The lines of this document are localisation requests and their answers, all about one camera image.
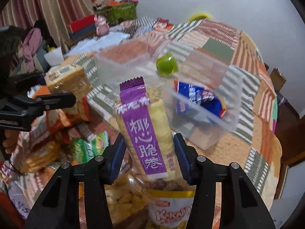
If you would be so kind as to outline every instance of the pink toy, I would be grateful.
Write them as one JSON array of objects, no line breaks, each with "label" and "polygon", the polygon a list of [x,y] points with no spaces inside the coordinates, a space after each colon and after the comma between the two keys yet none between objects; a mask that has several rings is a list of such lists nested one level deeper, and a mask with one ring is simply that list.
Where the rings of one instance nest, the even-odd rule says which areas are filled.
[{"label": "pink toy", "polygon": [[96,35],[103,36],[109,33],[109,25],[106,23],[106,18],[104,16],[97,16],[94,17],[95,25],[96,25]]}]

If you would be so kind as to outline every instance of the white wall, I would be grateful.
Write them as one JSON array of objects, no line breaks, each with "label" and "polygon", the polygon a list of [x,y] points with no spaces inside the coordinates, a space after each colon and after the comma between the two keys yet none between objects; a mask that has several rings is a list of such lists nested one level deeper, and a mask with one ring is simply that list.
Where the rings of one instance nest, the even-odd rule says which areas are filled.
[{"label": "white wall", "polygon": [[138,17],[174,24],[200,11],[248,33],[263,60],[287,79],[281,93],[299,113],[305,109],[305,24],[290,0],[139,0],[137,7]]},{"label": "white wall", "polygon": [[305,192],[305,161],[288,168],[280,199],[274,200],[270,214],[280,228],[290,217]]}]

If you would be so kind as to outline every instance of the pink cloth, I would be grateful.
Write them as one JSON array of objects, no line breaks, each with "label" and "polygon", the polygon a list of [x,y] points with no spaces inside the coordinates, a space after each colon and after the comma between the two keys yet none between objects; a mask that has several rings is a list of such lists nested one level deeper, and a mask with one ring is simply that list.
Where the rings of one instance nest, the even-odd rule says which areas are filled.
[{"label": "pink cloth", "polygon": [[24,66],[22,69],[25,71],[25,73],[35,70],[33,56],[37,53],[41,42],[42,37],[39,28],[33,28],[25,37],[22,47],[24,59]]}]

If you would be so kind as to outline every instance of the patchwork tablecloth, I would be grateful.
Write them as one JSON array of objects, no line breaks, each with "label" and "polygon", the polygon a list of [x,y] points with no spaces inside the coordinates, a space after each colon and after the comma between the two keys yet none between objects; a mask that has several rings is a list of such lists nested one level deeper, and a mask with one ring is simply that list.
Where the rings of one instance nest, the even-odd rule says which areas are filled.
[{"label": "patchwork tablecloth", "polygon": [[[182,62],[187,62],[192,52],[197,50],[231,65],[234,71],[242,74],[242,106],[235,132],[225,134],[217,144],[205,151],[193,145],[191,139],[187,140],[187,144],[194,146],[198,154],[207,156],[214,163],[239,163],[270,209],[279,179],[282,150],[274,135],[277,120],[276,95],[255,43],[245,32],[211,20],[175,25],[162,30],[162,34],[149,33],[154,36],[150,42],[154,50],[159,41],[171,39],[166,47]],[[113,129],[118,127],[111,107],[105,102],[105,97],[111,90],[100,84],[94,58],[81,55],[71,57],[66,62],[82,65],[94,87],[87,97],[90,105],[103,115],[103,121],[93,123],[89,128],[93,133],[98,133],[97,128],[103,127],[103,130],[114,132],[112,137],[115,138],[118,132]],[[214,228],[218,228],[220,206],[221,185],[218,183]]]}]

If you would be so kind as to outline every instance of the clear plastic box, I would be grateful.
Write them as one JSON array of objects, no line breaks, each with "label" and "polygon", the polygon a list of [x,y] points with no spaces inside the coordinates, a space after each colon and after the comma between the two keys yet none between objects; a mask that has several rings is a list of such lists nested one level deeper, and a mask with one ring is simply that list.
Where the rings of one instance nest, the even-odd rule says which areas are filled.
[{"label": "clear plastic box", "polygon": [[[166,105],[167,117],[172,130],[181,133],[203,150],[215,144],[226,132],[236,129],[241,106],[243,77],[234,67],[199,50],[192,50],[184,61],[180,61],[179,56],[175,56],[176,52],[171,52],[173,47],[168,47],[168,44],[171,44],[171,46],[179,45],[180,48],[188,48],[178,42],[164,40],[157,50],[151,51],[152,53],[150,53],[149,39],[142,43],[130,40],[108,49],[110,51],[107,54],[103,51],[95,54],[100,82],[117,90],[119,84],[126,80],[142,76],[144,81],[149,80],[151,84],[153,78],[155,86],[161,87],[162,99]],[[137,54],[125,57],[127,61],[124,58],[114,61],[115,57],[111,57],[113,56],[111,52],[126,55],[124,51],[128,52],[128,49],[124,50],[124,47],[131,47],[128,44],[134,44],[134,47],[142,45],[142,47]],[[169,77],[160,77],[157,74],[155,61],[166,52],[171,52],[176,59],[178,72]],[[176,93],[174,89],[174,79],[176,78],[180,81],[208,86],[217,96],[224,97],[228,106],[225,115],[219,118],[204,107],[194,104],[186,97]],[[179,100],[189,106],[187,113],[176,113],[176,102]]]}]

